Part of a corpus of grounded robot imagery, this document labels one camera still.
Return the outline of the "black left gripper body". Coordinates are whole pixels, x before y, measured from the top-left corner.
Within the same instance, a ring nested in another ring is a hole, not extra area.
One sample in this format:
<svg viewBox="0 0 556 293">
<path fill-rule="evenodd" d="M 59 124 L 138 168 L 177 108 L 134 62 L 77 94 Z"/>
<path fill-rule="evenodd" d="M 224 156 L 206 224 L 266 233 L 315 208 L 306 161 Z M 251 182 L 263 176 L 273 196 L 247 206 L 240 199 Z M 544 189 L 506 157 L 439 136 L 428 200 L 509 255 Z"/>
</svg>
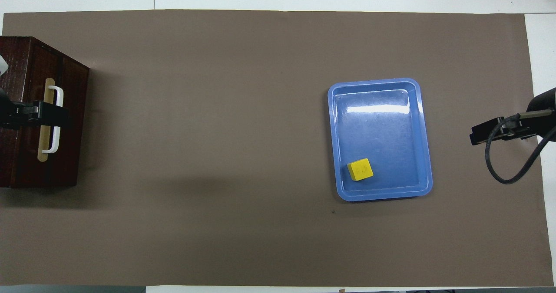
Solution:
<svg viewBox="0 0 556 293">
<path fill-rule="evenodd" d="M 2 128 L 37 127 L 39 125 L 36 103 L 14 102 L 0 89 L 0 126 Z"/>
</svg>

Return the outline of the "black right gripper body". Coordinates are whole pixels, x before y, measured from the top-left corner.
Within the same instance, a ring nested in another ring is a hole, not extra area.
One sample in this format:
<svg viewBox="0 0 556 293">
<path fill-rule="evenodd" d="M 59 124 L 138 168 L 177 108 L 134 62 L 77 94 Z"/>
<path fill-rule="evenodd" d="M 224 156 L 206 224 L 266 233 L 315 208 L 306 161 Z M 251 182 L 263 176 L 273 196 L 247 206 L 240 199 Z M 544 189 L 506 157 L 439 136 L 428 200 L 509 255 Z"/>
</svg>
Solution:
<svg viewBox="0 0 556 293">
<path fill-rule="evenodd" d="M 555 115 L 555 93 L 556 89 L 550 89 L 535 96 L 526 111 L 520 112 L 519 138 L 530 138 L 540 136 L 547 138 L 549 132 L 556 125 Z"/>
</svg>

